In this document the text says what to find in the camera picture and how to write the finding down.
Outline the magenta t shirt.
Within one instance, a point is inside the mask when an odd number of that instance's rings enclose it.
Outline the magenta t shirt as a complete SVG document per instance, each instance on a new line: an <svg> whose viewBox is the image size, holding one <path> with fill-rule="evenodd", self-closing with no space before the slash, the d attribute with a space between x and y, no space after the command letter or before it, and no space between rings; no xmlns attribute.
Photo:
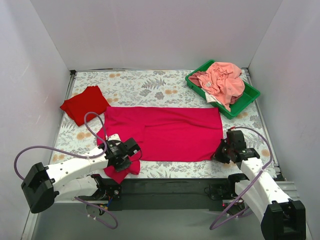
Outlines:
<svg viewBox="0 0 320 240"><path fill-rule="evenodd" d="M148 174L154 178L154 166L176 163L178 172L191 171L195 178L216 178L211 156L223 138L223 124L217 107L115 107L104 112L104 127L97 133L105 139L117 134L122 141L133 138L142 152L131 157L131 166L103 173L120 184L127 175Z"/></svg>

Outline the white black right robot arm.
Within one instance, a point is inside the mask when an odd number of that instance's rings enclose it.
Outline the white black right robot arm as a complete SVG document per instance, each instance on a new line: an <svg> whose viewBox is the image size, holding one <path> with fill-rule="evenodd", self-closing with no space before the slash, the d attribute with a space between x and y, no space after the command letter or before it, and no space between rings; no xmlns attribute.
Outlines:
<svg viewBox="0 0 320 240"><path fill-rule="evenodd" d="M266 171L260 155L248 148L242 126L227 130L213 158L220 163L235 163L241 174L228 176L227 195L234 199L212 222L210 230L224 224L223 215L243 200L255 214L266 240L305 240L307 238L306 208L300 200L293 200Z"/></svg>

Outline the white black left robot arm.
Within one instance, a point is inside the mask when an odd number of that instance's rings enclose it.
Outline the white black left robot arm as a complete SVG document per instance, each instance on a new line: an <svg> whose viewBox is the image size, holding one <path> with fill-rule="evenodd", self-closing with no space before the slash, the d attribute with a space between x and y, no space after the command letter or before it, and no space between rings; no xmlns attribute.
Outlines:
<svg viewBox="0 0 320 240"><path fill-rule="evenodd" d="M34 164L21 184L30 211L41 213L55 202L75 197L89 201L118 199L121 188L107 186L103 178L94 172L107 167L125 170L132 164L130 157L140 151L133 138L122 142L115 134L91 151L67 161Z"/></svg>

